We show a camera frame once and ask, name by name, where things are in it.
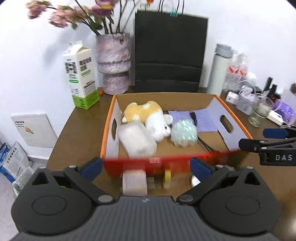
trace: box handle hole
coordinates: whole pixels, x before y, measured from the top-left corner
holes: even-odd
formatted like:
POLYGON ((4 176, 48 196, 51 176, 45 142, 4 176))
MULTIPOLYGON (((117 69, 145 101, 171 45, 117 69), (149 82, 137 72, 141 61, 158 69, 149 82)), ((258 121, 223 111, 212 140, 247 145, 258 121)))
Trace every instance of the box handle hole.
POLYGON ((112 128, 111 128, 111 134, 112 134, 113 140, 115 140, 116 138, 116 129, 117 129, 117 123, 116 123, 116 120, 113 119, 112 128))
POLYGON ((220 122, 222 123, 222 125, 224 126, 224 128, 227 130, 228 133, 233 131, 233 126, 232 124, 229 122, 229 120, 226 118, 225 115, 222 115, 220 117, 220 122))

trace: vase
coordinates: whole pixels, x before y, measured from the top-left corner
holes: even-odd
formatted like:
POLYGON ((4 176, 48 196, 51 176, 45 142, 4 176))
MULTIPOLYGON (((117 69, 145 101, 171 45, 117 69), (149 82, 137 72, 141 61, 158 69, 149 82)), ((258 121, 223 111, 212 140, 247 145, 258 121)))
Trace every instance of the vase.
POLYGON ((128 90, 128 72, 104 74, 103 91, 108 95, 123 94, 128 90))
POLYGON ((96 36, 98 71, 118 74, 131 68, 129 33, 96 36))

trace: plush toy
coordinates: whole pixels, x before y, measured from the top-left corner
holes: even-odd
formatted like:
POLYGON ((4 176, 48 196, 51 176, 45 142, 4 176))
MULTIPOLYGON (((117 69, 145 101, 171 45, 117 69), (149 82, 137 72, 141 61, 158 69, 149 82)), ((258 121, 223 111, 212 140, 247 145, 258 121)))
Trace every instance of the plush toy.
POLYGON ((161 107, 155 101, 148 101, 144 105, 130 103, 123 113, 122 123, 141 121, 145 124, 148 132, 156 141, 162 141, 170 135, 170 127, 173 117, 164 115, 161 107))

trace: white tumbler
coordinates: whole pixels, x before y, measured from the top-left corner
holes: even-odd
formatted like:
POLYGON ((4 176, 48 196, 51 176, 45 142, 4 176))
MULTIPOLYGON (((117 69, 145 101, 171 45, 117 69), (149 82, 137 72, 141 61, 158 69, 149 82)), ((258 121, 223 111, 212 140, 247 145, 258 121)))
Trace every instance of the white tumbler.
POLYGON ((228 45, 217 44, 215 52, 209 83, 207 85, 207 93, 220 96, 229 66, 229 60, 232 56, 232 50, 228 45))

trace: carton top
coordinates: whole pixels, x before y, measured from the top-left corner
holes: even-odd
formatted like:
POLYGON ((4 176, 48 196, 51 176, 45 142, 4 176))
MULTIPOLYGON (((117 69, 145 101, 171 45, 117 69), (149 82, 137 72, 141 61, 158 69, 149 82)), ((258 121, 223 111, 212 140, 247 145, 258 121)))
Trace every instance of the carton top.
POLYGON ((89 48, 82 45, 82 41, 75 41, 69 44, 69 47, 64 52, 63 56, 74 55, 82 52, 83 50, 90 50, 89 48))

